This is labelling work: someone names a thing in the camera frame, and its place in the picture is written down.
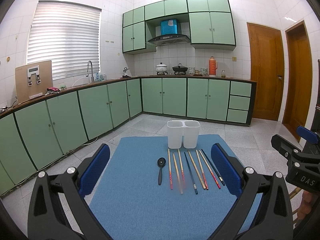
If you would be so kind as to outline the person right hand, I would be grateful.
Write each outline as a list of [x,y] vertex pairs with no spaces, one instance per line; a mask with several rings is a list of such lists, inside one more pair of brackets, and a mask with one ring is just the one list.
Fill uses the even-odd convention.
[[306,215],[308,215],[311,212],[313,206],[312,201],[313,194],[308,191],[304,191],[302,194],[301,204],[297,210],[297,218],[299,220],[303,220],[306,217]]

